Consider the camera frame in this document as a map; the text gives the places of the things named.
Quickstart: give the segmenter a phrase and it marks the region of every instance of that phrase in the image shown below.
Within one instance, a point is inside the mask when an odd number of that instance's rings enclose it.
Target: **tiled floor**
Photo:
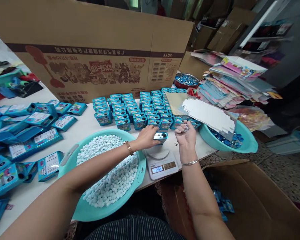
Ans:
[[[266,145],[257,139],[259,144],[256,153],[238,154],[228,153],[222,157],[214,154],[202,161],[202,165],[209,165],[229,159],[249,159],[257,164],[294,202],[300,202],[300,153],[292,155],[276,155]]]

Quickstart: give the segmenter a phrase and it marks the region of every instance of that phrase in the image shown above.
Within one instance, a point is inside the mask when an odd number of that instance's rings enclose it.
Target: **person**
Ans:
[[[55,181],[10,225],[0,240],[61,240],[69,227],[81,195],[133,152],[159,143],[153,140],[159,128],[142,129],[136,140],[97,155]],[[187,120],[178,126],[184,189],[194,229],[200,240],[226,239],[233,236],[222,220],[214,194],[201,170],[195,145],[196,130]],[[162,220],[150,216],[131,216],[106,223],[93,231],[88,240],[185,239]]]
[[[159,16],[166,16],[166,11],[164,10],[164,7],[162,6],[161,0],[158,0],[158,10],[157,15]]]

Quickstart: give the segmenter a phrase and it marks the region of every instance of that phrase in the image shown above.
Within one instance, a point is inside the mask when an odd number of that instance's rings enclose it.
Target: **silver bracelet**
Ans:
[[[199,160],[194,160],[192,162],[189,162],[189,163],[184,163],[182,164],[183,166],[189,166],[189,165],[192,165],[192,164],[195,164],[196,162],[198,162]]]

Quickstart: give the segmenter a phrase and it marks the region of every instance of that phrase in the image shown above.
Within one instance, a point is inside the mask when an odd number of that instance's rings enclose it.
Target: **metal bowl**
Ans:
[[[196,85],[187,85],[187,84],[183,84],[183,83],[179,82],[177,79],[175,79],[174,84],[176,85],[177,88],[187,89],[189,87],[196,87],[196,86],[199,85],[199,79],[197,79],[195,76],[193,76],[191,74],[188,74],[188,73],[177,73],[176,74],[176,76],[180,76],[180,77],[183,76],[183,75],[194,78],[196,80],[197,84]]]

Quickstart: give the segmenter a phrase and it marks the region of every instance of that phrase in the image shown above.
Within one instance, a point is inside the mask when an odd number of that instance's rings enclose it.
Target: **plastic wrapper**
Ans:
[[[255,130],[266,130],[275,125],[264,111],[255,106],[237,106],[230,109],[229,112],[239,113],[238,120],[251,132]]]

